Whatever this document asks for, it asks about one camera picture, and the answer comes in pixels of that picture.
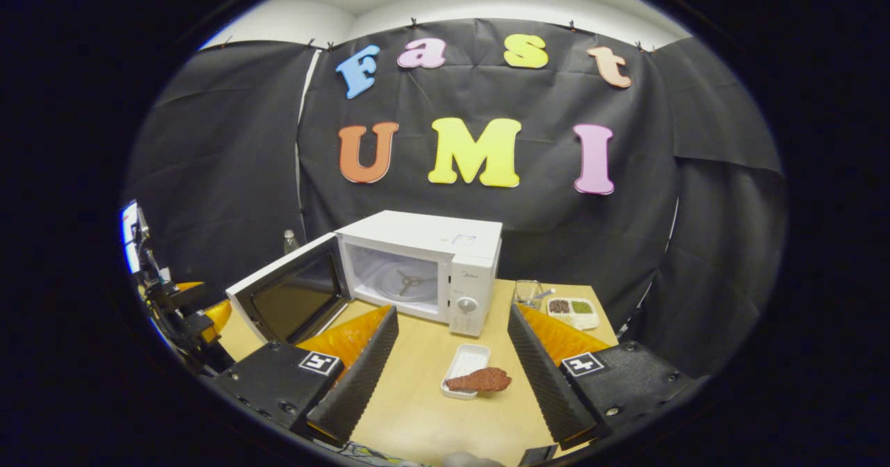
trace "letter m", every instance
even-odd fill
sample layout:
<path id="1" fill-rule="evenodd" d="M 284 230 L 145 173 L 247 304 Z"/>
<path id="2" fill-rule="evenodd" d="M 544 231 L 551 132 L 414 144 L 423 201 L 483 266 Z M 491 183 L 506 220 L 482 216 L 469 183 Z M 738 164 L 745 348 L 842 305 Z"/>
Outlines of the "letter m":
<path id="1" fill-rule="evenodd" d="M 439 132 L 439 143 L 435 169 L 429 174 L 430 182 L 453 184 L 458 180 L 457 173 L 452 170 L 451 158 L 454 158 L 467 184 L 473 182 L 486 162 L 485 172 L 479 176 L 481 183 L 499 188 L 519 185 L 519 176 L 514 171 L 514 148 L 516 134 L 522 129 L 520 122 L 506 118 L 492 120 L 478 141 L 473 140 L 460 118 L 438 119 L 432 122 L 432 129 Z"/>

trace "white tray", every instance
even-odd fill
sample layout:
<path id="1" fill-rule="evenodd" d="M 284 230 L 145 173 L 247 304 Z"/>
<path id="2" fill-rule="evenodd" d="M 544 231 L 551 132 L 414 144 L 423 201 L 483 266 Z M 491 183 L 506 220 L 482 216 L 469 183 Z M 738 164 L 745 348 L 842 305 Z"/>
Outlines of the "white tray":
<path id="1" fill-rule="evenodd" d="M 550 312 L 550 302 L 554 300 L 566 300 L 569 302 L 569 312 L 559 314 L 556 312 Z M 575 312 L 575 308 L 572 307 L 572 302 L 582 302 L 590 306 L 590 310 L 592 313 L 590 314 L 581 314 Z M 553 316 L 554 318 L 559 319 L 559 321 L 565 322 L 563 319 L 568 318 L 570 327 L 578 328 L 578 330 L 592 330 L 595 327 L 600 325 L 600 315 L 597 314 L 597 306 L 594 305 L 588 299 L 569 299 L 566 297 L 553 297 L 552 299 L 547 299 L 547 314 Z"/>
<path id="2" fill-rule="evenodd" d="M 476 370 L 481 370 L 489 365 L 489 357 L 492 350 L 483 345 L 474 345 L 471 343 L 461 344 L 458 352 L 455 353 L 454 359 L 451 360 L 451 368 L 445 373 L 442 379 L 442 394 L 456 400 L 472 400 L 476 397 L 476 391 L 450 391 L 445 385 L 446 379 L 462 377 L 470 375 Z"/>

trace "screw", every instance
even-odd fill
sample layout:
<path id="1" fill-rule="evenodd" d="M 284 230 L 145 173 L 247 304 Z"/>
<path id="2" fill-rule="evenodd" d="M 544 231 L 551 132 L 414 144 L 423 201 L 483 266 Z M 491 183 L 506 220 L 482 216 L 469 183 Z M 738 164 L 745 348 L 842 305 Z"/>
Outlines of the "screw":
<path id="1" fill-rule="evenodd" d="M 296 407 L 294 407 L 293 404 L 290 404 L 287 401 L 281 401 L 281 403 L 279 403 L 279 407 L 281 407 L 281 409 L 284 410 L 285 413 L 296 414 Z"/>

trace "water bottle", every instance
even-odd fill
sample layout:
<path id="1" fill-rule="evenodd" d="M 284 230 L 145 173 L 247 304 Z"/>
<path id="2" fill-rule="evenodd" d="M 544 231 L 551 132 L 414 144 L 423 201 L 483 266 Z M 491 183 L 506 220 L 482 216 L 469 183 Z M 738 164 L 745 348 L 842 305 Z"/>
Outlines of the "water bottle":
<path id="1" fill-rule="evenodd" d="M 296 243 L 296 238 L 293 237 L 293 231 L 287 229 L 284 232 L 284 254 L 290 254 L 290 252 L 295 251 L 300 246 Z"/>

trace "black backdrop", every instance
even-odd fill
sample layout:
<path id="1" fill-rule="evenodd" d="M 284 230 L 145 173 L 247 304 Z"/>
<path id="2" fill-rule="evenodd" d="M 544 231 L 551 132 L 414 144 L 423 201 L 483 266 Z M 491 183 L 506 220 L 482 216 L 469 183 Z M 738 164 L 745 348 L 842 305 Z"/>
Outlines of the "black backdrop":
<path id="1" fill-rule="evenodd" d="M 176 282 L 203 281 L 209 306 L 299 229 L 296 125 L 314 50 L 239 42 L 198 53 L 145 120 L 125 182 Z"/>
<path id="2" fill-rule="evenodd" d="M 549 63 L 506 65 L 503 40 L 514 33 L 543 38 Z M 445 65 L 396 64 L 420 38 L 447 42 Z M 375 83 L 346 99 L 334 69 L 371 44 L 381 48 Z M 604 81 L 587 55 L 597 46 L 625 59 L 629 88 Z M 124 194 L 145 208 L 175 279 L 206 282 L 209 302 L 279 257 L 284 229 L 308 241 L 390 208 L 501 221 L 500 277 L 591 284 L 616 331 L 630 320 L 627 338 L 692 375 L 718 369 L 757 321 L 785 235 L 782 169 L 743 85 L 696 40 L 649 53 L 530 21 L 403 27 L 322 51 L 298 127 L 312 53 L 285 42 L 202 50 L 140 132 Z M 429 182 L 431 124 L 443 117 L 461 118 L 475 138 L 493 119 L 521 122 L 520 184 Z M 338 167 L 337 132 L 378 122 L 398 123 L 387 175 L 350 182 Z M 613 131 L 609 195 L 573 188 L 579 123 Z M 363 138 L 365 166 L 375 141 Z"/>

